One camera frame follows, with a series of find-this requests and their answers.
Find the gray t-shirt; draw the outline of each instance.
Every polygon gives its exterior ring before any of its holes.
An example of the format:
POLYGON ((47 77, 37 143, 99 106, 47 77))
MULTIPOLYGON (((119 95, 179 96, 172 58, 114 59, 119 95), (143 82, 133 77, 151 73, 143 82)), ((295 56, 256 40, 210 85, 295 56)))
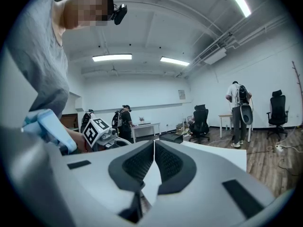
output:
POLYGON ((53 0, 31 0, 12 27, 7 46, 25 78, 38 92, 30 110, 51 109, 60 118, 69 86, 67 58, 53 32, 52 4, 53 0))

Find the white table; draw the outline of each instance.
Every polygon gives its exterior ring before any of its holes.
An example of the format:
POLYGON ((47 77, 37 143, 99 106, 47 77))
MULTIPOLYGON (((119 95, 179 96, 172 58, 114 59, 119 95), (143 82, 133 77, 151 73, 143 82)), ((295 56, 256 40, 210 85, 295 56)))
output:
MULTIPOLYGON (((247 170, 246 150, 244 149, 227 149, 213 146, 205 146, 187 141, 182 142, 181 145, 183 145, 184 147, 192 147, 201 151, 216 154, 234 163, 244 172, 246 172, 247 170)), ((154 205, 158 196, 158 188, 162 184, 160 171, 155 160, 153 161, 150 169, 148 170, 144 178, 144 182, 145 186, 142 189, 142 193, 144 194, 147 201, 151 205, 154 205)))
POLYGON ((159 122, 151 122, 149 124, 143 124, 143 125, 137 125, 137 126, 131 127, 134 143, 136 143, 136 136, 135 136, 135 133, 134 133, 134 131, 136 129, 142 129, 142 128, 147 128, 147 127, 152 127, 153 135, 155 136, 156 134, 155 134, 155 128, 154 128, 154 126, 156 126, 156 125, 159 128, 159 134, 161 134, 161 132, 160 132, 160 123, 159 122))
MULTIPOLYGON (((222 118, 229 118, 230 119, 230 127, 229 128, 230 128, 230 130, 232 130, 232 114, 222 114, 222 115, 219 115, 219 118, 220 118, 220 138, 222 138, 222 118)), ((252 124, 249 125, 248 139, 247 139, 248 142, 250 142, 251 131, 253 131, 252 124)))

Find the ceiling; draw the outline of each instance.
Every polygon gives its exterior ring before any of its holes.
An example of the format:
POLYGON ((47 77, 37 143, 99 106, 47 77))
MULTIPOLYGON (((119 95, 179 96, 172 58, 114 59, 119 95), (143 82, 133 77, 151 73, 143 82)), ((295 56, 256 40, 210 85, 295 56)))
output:
POLYGON ((129 74, 185 77, 212 43, 240 46, 262 26, 278 25, 285 9, 278 0, 246 0, 245 18, 234 0, 114 0, 128 12, 120 25, 66 31, 63 47, 69 66, 84 77, 129 74), (94 62, 92 56, 131 53, 131 61, 94 62), (162 56, 190 62, 187 67, 160 62, 162 56))

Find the white t-shirt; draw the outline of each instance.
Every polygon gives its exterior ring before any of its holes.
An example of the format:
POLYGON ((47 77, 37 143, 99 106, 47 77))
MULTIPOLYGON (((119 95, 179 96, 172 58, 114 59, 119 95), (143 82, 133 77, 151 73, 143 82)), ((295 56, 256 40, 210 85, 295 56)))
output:
POLYGON ((237 103, 237 93, 238 93, 238 89, 239 89, 240 85, 238 83, 234 83, 232 85, 230 85, 227 89, 227 95, 232 96, 232 108, 240 106, 240 104, 237 103))

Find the person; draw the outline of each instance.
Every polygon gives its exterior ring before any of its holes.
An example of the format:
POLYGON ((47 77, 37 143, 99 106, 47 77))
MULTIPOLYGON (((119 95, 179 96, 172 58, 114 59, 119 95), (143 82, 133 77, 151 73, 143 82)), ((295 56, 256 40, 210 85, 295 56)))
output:
POLYGON ((240 111, 240 104, 237 103, 237 96, 238 90, 241 85, 234 81, 227 89, 227 93, 225 98, 231 103, 232 105, 232 118, 233 118, 233 125, 234 125, 234 142, 232 143, 232 147, 240 147, 243 145, 243 141, 245 140, 246 136, 246 124, 244 123, 241 111, 240 111))
MULTIPOLYGON (((51 109, 61 117, 68 96, 67 57, 62 35, 107 21, 114 13, 113 0, 31 0, 16 19, 6 45, 24 77, 38 92, 30 111, 51 109)), ((78 149, 85 139, 65 128, 78 149)))
POLYGON ((122 126, 119 127, 119 137, 130 141, 131 139, 131 126, 135 126, 132 122, 132 118, 129 112, 131 112, 129 105, 123 105, 120 109, 120 114, 122 117, 122 126))

